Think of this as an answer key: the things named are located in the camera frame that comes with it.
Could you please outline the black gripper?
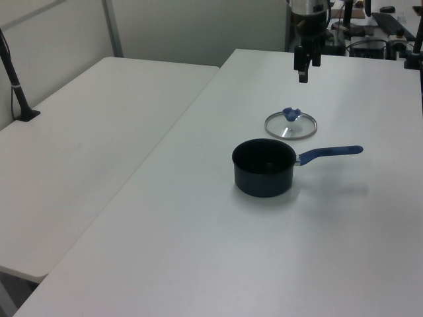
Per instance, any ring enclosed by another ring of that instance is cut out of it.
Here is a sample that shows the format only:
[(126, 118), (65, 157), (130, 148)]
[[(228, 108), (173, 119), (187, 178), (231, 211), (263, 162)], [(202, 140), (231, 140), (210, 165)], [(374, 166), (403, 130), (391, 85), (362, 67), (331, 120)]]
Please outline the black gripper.
[(301, 38), (301, 45), (294, 49), (294, 69), (299, 82), (308, 83), (308, 70), (312, 54), (312, 66), (321, 66), (321, 48), (325, 44), (327, 12), (316, 15), (293, 15), (295, 33)]

